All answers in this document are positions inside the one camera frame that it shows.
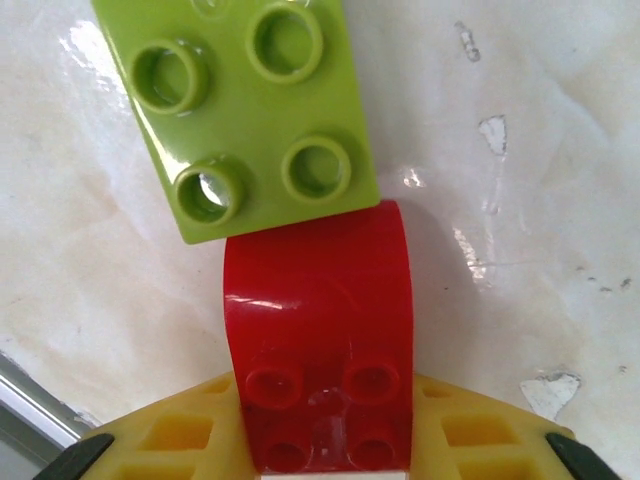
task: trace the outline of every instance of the lime green duplo brick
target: lime green duplo brick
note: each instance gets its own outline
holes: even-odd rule
[[[187,243],[380,201],[340,0],[94,0]]]

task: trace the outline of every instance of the white surface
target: white surface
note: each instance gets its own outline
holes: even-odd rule
[[[576,373],[558,421],[640,478],[640,4],[345,5],[417,369]],[[99,421],[228,370],[224,242],[180,240],[88,1],[0,8],[0,349]]]

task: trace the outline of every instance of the toy construction piece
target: toy construction piece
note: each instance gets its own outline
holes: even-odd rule
[[[34,480],[256,478],[229,373],[96,429]],[[620,480],[568,429],[420,375],[408,478]]]

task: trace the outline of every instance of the red duplo brick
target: red duplo brick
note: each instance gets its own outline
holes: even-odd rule
[[[395,202],[229,238],[224,308],[259,471],[409,467],[413,310]]]

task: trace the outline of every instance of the plastic toy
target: plastic toy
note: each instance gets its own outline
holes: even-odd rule
[[[187,243],[379,202],[340,0],[93,4]]]
[[[555,423],[419,375],[413,390],[409,480],[620,480]],[[226,374],[96,429],[34,480],[255,480],[239,403]]]
[[[409,467],[413,310],[395,202],[228,239],[224,305],[259,471]]]

